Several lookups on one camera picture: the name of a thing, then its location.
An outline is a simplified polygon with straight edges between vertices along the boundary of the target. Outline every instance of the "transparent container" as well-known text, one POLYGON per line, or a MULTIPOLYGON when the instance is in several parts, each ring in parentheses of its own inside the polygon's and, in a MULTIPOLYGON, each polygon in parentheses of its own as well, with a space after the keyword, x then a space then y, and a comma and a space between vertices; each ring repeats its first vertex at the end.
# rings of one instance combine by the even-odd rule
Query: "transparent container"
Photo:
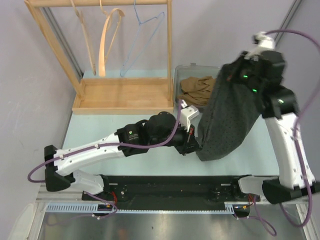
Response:
MULTIPOLYGON (((221 67, 216 66, 199 66, 195 63, 190 65, 179 65, 175 68, 174 73, 174 99, 175 103, 178 103, 178 96, 182 94, 182 89, 180 82, 189 77, 203 78, 205 76, 212 76, 216 78, 219 74, 221 67)), ((202 113, 205 109, 205 106, 195 106, 202 113)))

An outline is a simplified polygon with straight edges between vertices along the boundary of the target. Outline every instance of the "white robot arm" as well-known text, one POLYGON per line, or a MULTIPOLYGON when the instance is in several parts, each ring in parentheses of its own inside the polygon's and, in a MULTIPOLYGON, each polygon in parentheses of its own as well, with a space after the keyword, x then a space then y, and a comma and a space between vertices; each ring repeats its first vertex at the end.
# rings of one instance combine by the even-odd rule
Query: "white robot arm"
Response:
MULTIPOLYGON (((279 52, 274 51, 274 40, 264 32, 259 32, 254 36, 254 40, 257 47, 250 52, 243 52, 231 63, 234 70, 227 81, 246 85, 252 94, 255 94, 256 108, 265 119, 278 162, 279 177, 244 176, 239 178, 238 185, 244 194, 265 196, 270 203, 277 204, 307 194, 293 139, 294 121, 299 110, 294 93, 281 85, 286 62, 279 52)), ((182 108, 181 117, 178 119, 180 125, 173 138, 163 146, 173 146, 180 154, 185 155, 200 149, 194 136, 194 126, 190 123, 199 112, 185 102, 182 108)), ((146 153, 148 146, 157 146, 168 138, 175 122, 173 115, 161 112, 149 120, 129 124, 107 137, 77 148, 62 150, 52 145, 47 146, 45 160, 58 158, 46 165, 47 190, 56 192, 71 186, 93 195, 103 192, 108 185, 108 182, 105 182, 107 179, 79 169, 102 160, 146 153), (143 149, 128 144, 143 146, 143 149)), ((315 181, 309 168, 300 132, 297 139, 302 148, 306 178, 312 193, 318 192, 319 183, 315 181)))
MULTIPOLYGON (((254 42, 257 46, 237 59, 234 71, 236 79, 229 81, 247 85, 256 94, 256 107, 262 113, 270 135, 279 177, 245 176, 239 179, 238 184, 243 193, 265 196, 269 202, 276 204, 306 195, 306 184, 293 137, 299 110, 294 93, 280 85, 285 61, 279 52, 274 51, 273 38, 265 35, 265 32, 259 32, 254 36, 254 42), (253 68, 251 76, 246 73, 247 68, 253 68)), ((315 192, 316 180, 308 165, 300 126, 296 138, 301 148, 307 181, 315 192)))
POLYGON ((168 140, 176 124, 176 118, 168 112, 128 124, 109 136, 76 148, 56 149, 53 145, 47 146, 44 149, 45 160, 58 159, 46 166, 46 188, 50 192, 57 192, 72 187, 96 195, 108 185, 104 182, 106 179, 101 175, 88 174, 80 168, 108 159, 143 154, 154 145, 175 147, 182 155, 192 153, 199 149, 194 126, 191 125, 191 119, 198 114, 196 107, 182 101, 179 125, 172 139, 164 145, 161 143, 168 140))

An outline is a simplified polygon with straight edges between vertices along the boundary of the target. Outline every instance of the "wooden tray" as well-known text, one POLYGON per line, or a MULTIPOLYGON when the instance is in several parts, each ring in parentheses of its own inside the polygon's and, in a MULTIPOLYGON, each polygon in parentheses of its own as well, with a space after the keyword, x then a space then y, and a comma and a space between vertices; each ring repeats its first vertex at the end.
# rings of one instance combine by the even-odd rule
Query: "wooden tray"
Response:
POLYGON ((174 110, 166 77, 85 78, 80 84, 84 98, 76 95, 75 114, 143 115, 174 110))

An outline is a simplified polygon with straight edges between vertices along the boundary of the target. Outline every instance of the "brown garment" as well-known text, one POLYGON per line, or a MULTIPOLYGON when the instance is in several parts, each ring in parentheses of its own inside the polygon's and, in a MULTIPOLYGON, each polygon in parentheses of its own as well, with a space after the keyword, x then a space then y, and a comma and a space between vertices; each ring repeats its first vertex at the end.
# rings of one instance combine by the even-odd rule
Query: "brown garment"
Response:
POLYGON ((188 105, 206 106, 215 83, 216 79, 212 76, 202 78, 191 76, 180 82, 183 93, 178 98, 185 100, 188 105))

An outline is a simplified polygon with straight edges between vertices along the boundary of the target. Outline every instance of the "blue wire hanger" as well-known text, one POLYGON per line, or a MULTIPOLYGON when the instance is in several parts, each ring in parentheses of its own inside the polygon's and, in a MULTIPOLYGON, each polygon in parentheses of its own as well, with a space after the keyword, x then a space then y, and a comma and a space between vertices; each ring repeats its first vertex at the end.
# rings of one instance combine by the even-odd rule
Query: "blue wire hanger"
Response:
POLYGON ((136 63, 136 61, 138 60, 138 58, 140 57, 140 55, 146 50, 147 46, 149 45, 149 43, 151 42, 151 39, 154 37, 154 35, 156 34, 157 30, 159 29, 161 23, 163 22, 163 20, 165 19, 165 12, 160 12, 157 16, 154 16, 148 20, 145 20, 145 21, 141 21, 140 18, 139 18, 139 15, 138 15, 138 12, 137 12, 137 9, 136 9, 136 0, 134 0, 133 2, 133 8, 134 8, 134 12, 135 12, 135 16, 136 16, 136 19, 138 20, 138 23, 139 23, 139 27, 138 27, 138 30, 135 34, 135 37, 134 37, 134 40, 133 40, 133 43, 130 47, 130 50, 129 50, 129 53, 128 55, 126 56, 126 60, 124 61, 124 63, 122 64, 122 67, 121 67, 121 70, 120 70, 120 76, 123 77, 125 76, 125 74, 129 71, 129 69, 136 63), (154 29, 152 35, 150 36, 148 42, 143 46, 142 50, 139 52, 139 54, 136 56, 136 58, 133 60, 133 62, 131 63, 131 65, 125 69, 125 66, 126 64, 128 63, 129 59, 130 59, 130 56, 132 54, 132 50, 134 48, 134 46, 136 45, 136 41, 137 41, 137 38, 139 36, 139 33, 140 33, 140 30, 141 30, 141 26, 153 19, 159 19, 158 20, 158 25, 156 26, 156 28, 154 29))

